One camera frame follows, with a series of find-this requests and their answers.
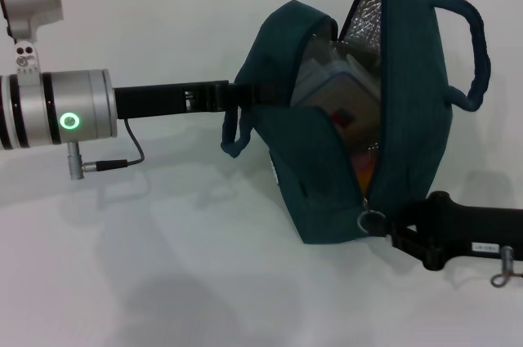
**robotic arm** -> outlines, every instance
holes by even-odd
[[[127,120],[165,114],[220,112],[269,102],[260,87],[227,81],[113,89],[107,69],[42,73],[36,50],[39,26],[64,18],[61,0],[0,0],[15,41],[16,74],[0,77],[0,145],[18,149],[66,143],[72,180],[85,172],[127,167],[143,153]],[[141,159],[83,162],[79,142],[116,137],[117,118]]]

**metal hook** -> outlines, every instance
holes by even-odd
[[[501,255],[501,273],[494,275],[490,279],[490,284],[496,288],[505,287],[512,277],[522,277],[523,274],[514,273],[514,249],[511,247],[502,247]]]

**cable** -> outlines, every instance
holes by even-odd
[[[132,133],[131,127],[129,126],[129,121],[127,119],[124,119],[123,122],[125,123],[125,129],[127,129],[127,133],[131,137],[132,142],[134,143],[134,145],[138,149],[138,152],[140,153],[140,158],[139,159],[136,159],[134,161],[130,161],[130,162],[127,163],[127,165],[128,166],[137,165],[138,163],[142,163],[142,162],[145,161],[144,150],[141,149],[140,143],[138,143],[138,140],[134,136],[134,133]]]
[[[112,159],[110,161],[87,162],[83,164],[83,170],[85,172],[123,169],[124,167],[137,165],[138,163],[142,163],[145,161],[144,150],[141,149],[140,143],[138,143],[138,140],[134,136],[134,133],[132,133],[131,127],[129,126],[129,122],[127,121],[127,119],[124,119],[123,121],[125,122],[125,129],[127,129],[127,133],[131,137],[132,142],[134,143],[134,145],[138,149],[138,152],[140,153],[140,157],[130,162],[127,159]]]

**insulated lunch bag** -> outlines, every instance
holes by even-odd
[[[466,95],[448,83],[436,8],[470,25]],[[271,84],[275,103],[241,109],[239,123],[227,111],[221,147],[235,158],[257,131],[303,242],[362,238],[366,216],[394,220],[427,196],[452,105],[478,110],[489,78],[483,22],[465,0],[355,0],[339,35],[329,16],[292,1],[261,26],[235,79]]]

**teal bag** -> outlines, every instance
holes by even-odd
[[[448,84],[435,8],[455,12],[470,25],[476,70],[467,95]],[[366,16],[378,19],[370,32],[362,22]],[[289,107],[304,51],[314,36],[351,40],[379,52],[379,151],[366,194],[329,115],[317,107]],[[483,22],[464,0],[355,0],[339,36],[333,19],[292,1],[262,25],[235,79],[238,84],[274,85],[276,102],[242,109],[237,140],[238,111],[227,111],[221,147],[235,158],[256,129],[269,146],[281,193],[303,242],[350,241],[368,236],[360,223],[367,211],[378,211],[390,221],[400,209],[427,196],[445,151],[452,105],[478,110],[489,78]]]

